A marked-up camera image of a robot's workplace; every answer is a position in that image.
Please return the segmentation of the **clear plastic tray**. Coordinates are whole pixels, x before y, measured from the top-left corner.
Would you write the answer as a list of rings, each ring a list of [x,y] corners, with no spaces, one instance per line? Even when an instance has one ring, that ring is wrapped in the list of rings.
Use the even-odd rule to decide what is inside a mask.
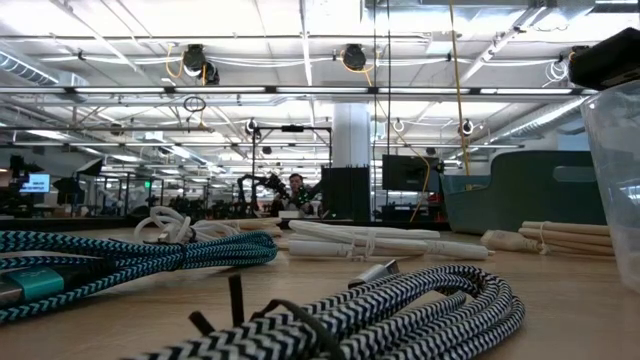
[[[581,112],[620,279],[640,294],[640,80],[599,92]]]

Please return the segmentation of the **white building column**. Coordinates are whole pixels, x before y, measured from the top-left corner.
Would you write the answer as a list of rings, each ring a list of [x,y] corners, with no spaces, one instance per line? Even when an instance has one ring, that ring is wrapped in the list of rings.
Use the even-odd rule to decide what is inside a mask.
[[[332,162],[339,168],[367,166],[371,116],[367,103],[336,103],[332,122]]]

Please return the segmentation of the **long ceiling light strip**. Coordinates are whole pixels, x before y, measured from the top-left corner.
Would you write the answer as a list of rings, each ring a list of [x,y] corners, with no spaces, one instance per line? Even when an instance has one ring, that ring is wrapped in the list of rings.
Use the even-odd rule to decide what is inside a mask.
[[[180,86],[180,87],[0,87],[0,94],[303,94],[303,95],[561,95],[596,94],[585,88]]]

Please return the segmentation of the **black cabinet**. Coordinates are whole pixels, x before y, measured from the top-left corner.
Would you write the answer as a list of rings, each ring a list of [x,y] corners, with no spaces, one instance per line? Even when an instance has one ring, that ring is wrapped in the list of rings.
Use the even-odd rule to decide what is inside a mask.
[[[322,216],[328,220],[367,222],[371,218],[370,169],[327,167],[322,169]]]

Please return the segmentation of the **person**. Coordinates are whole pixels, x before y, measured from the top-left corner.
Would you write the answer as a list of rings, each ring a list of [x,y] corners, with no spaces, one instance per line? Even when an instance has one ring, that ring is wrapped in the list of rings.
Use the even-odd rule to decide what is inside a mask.
[[[271,204],[271,213],[277,216],[280,211],[297,210],[302,215],[312,215],[313,205],[306,197],[309,190],[305,186],[303,177],[300,174],[293,173],[289,176],[290,192],[287,198],[283,198],[280,194],[276,194]]]

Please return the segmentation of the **background computer monitor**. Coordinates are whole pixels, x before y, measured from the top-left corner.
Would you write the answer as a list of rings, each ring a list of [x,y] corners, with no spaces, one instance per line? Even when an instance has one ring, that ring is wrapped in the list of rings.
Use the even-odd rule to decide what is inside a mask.
[[[21,193],[49,193],[51,187],[51,176],[49,174],[35,174],[28,176],[28,180],[23,182],[20,188]]]

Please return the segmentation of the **silver ventilation duct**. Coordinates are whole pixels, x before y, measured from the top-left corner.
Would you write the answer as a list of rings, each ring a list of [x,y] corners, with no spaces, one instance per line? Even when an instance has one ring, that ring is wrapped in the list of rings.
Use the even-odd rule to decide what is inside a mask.
[[[486,140],[487,144],[497,144],[507,139],[524,138],[529,135],[542,134],[548,129],[571,122],[580,116],[579,107],[587,100],[586,97],[578,97],[561,104],[551,104],[535,110],[495,133]]]
[[[1,50],[0,70],[11,73],[39,86],[56,86],[59,83],[55,77]]]

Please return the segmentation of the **black wall screen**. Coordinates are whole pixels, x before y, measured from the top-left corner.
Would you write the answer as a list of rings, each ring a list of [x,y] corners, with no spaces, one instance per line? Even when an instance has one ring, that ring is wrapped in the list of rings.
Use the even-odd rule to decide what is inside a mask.
[[[382,188],[393,191],[439,192],[441,183],[436,157],[383,155]]]

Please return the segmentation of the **background black station frame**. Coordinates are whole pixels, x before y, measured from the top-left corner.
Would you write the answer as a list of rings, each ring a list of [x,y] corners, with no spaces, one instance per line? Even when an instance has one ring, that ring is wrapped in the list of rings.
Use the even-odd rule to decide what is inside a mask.
[[[251,196],[249,202],[249,209],[254,210],[254,205],[257,203],[257,185],[256,185],[256,151],[260,146],[263,146],[264,141],[274,132],[279,131],[283,133],[302,133],[305,131],[311,132],[317,139],[327,147],[329,150],[329,167],[332,167],[332,155],[333,155],[333,132],[330,127],[317,127],[306,125],[281,125],[281,126],[259,126],[254,125],[251,137]]]

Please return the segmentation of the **black aluminium table frame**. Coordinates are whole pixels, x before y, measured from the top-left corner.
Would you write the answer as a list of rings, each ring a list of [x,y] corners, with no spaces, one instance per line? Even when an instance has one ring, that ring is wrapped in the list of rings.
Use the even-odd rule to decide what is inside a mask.
[[[67,232],[81,230],[104,230],[116,228],[135,228],[140,219],[133,217],[97,217],[97,218],[18,218],[0,220],[0,231],[26,230],[39,232]],[[306,219],[306,222],[321,223],[319,219]],[[327,220],[323,224],[359,227],[390,227],[400,229],[422,229],[450,231],[446,222],[363,222],[348,220]]]

